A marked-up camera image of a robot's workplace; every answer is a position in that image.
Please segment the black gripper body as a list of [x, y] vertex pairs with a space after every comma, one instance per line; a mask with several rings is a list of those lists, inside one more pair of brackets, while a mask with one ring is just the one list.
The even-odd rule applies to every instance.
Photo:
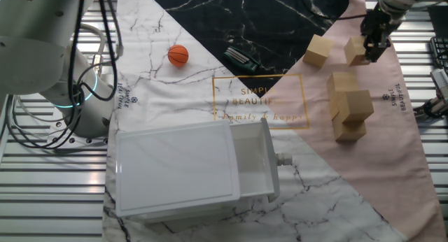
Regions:
[[361, 22], [360, 32], [365, 37], [366, 46], [385, 46], [391, 16], [380, 9], [367, 13]]

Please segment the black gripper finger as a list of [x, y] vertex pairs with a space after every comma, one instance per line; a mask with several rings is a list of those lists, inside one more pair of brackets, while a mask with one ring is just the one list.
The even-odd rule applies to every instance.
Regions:
[[374, 43], [370, 39], [366, 38], [363, 43], [363, 46], [365, 48], [365, 60], [372, 61], [373, 60], [372, 51], [375, 48]]
[[384, 41], [380, 41], [374, 44], [372, 49], [372, 61], [377, 62], [377, 60], [383, 55], [384, 51], [391, 46], [391, 42], [388, 38]]

